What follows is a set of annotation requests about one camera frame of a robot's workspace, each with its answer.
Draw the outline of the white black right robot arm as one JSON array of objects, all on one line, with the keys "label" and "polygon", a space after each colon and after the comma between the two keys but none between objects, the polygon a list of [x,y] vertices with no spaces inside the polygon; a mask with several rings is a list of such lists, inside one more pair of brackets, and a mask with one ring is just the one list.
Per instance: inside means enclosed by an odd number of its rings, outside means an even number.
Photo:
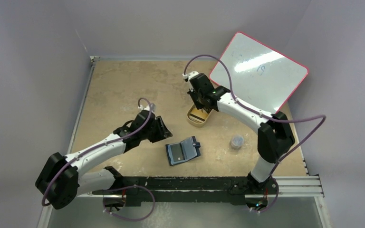
[{"label": "white black right robot arm", "polygon": [[214,110],[228,114],[253,130],[257,136],[259,158],[248,176],[248,188],[260,193],[266,188],[266,181],[279,158],[286,154],[295,143],[295,138],[283,112],[263,113],[262,110],[250,111],[251,107],[233,92],[223,86],[214,87],[203,73],[193,71],[183,75],[189,83],[188,95],[197,109]]}]

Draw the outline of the beige oval plastic tray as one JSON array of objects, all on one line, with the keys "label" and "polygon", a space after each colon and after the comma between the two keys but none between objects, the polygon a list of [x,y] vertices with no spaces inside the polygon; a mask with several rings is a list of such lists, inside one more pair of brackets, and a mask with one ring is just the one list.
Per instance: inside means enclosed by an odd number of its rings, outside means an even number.
[{"label": "beige oval plastic tray", "polygon": [[195,127],[203,127],[209,119],[212,110],[197,109],[193,104],[186,114],[186,119],[189,124]]}]

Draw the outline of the navy blue leather card holder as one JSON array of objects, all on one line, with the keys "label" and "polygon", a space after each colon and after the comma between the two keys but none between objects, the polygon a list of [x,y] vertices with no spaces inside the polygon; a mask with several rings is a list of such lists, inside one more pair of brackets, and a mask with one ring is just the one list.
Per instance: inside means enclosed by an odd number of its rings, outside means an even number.
[{"label": "navy blue leather card holder", "polygon": [[201,144],[195,136],[188,137],[181,142],[166,144],[169,165],[178,165],[201,156],[200,147]]}]

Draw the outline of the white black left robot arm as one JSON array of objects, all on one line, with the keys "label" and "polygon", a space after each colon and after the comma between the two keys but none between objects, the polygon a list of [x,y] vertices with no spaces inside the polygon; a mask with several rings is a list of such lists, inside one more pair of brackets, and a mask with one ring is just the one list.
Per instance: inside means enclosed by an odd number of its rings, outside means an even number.
[{"label": "white black left robot arm", "polygon": [[105,139],[84,150],[49,156],[35,182],[42,193],[42,206],[62,209],[80,194],[80,181],[88,171],[106,160],[140,145],[141,141],[151,143],[172,137],[161,116],[149,110],[142,110],[135,119],[116,128]]}]

